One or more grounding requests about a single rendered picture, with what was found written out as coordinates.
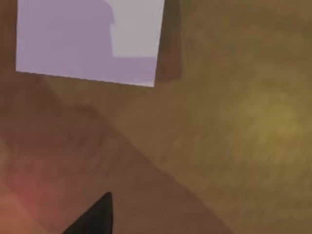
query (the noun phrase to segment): dark pointed object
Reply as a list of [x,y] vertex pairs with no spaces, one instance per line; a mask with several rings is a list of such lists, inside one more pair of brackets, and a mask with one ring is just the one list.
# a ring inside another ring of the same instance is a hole
[[113,196],[106,193],[62,234],[112,234]]

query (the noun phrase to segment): purple paper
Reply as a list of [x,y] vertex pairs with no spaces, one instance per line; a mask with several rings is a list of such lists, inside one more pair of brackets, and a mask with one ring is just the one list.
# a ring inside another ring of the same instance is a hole
[[19,0],[16,71],[152,87],[164,0],[130,2]]

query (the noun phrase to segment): black object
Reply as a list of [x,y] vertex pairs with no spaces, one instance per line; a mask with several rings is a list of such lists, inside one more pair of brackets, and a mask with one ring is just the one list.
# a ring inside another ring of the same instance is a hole
[[112,234],[113,196],[106,193],[62,234]]

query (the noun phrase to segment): wooden surface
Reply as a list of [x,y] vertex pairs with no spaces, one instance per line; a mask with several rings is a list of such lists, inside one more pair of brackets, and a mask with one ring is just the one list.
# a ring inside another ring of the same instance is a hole
[[117,234],[311,233],[310,2],[171,2],[154,89],[15,74],[1,2],[7,187],[51,233],[106,189]]

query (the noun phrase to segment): paper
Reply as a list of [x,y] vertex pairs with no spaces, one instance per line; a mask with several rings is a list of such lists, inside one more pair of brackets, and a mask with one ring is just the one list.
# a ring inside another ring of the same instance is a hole
[[153,86],[164,0],[19,0],[16,71]]

